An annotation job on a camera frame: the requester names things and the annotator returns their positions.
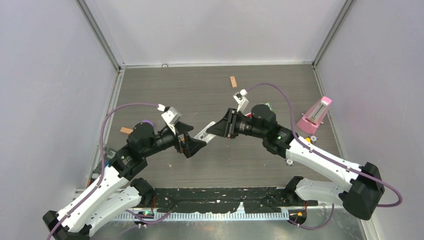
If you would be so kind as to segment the small white remote control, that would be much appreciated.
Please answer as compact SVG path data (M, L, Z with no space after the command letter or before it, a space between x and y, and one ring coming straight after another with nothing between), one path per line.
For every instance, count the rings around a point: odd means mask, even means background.
M213 126L216 122L211 121L206 127L204 127L198 134L196 134L193 138L196 140L204 141L207 144L212 141L216 136L211 133L207 133L207 129Z

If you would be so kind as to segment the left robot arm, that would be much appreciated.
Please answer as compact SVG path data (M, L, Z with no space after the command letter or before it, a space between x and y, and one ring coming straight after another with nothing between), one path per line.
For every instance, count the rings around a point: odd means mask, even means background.
M50 210L42 217L50 233L48 239L89 240L106 223L129 208L148 207L155 197L154 188L136 175L147 167L147 158L175 148L192 157L211 140L204 128L194 137L193 126L181 121L167 124L155 132L149 122L138 123L128 135L100 176L69 205Z

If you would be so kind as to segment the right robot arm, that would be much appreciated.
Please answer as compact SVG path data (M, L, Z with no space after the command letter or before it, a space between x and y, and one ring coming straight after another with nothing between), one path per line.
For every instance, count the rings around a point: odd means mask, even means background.
M278 124L276 114L265 104L257 104L251 116L229 108L225 116L208 127L206 132L222 138L238 135L262 139L262 145L273 155L300 163L329 179L313 181L296 176L289 182L285 198L291 205L302 201L320 201L343 206L354 217L370 220L385 188L379 168L336 157L307 142L291 129Z

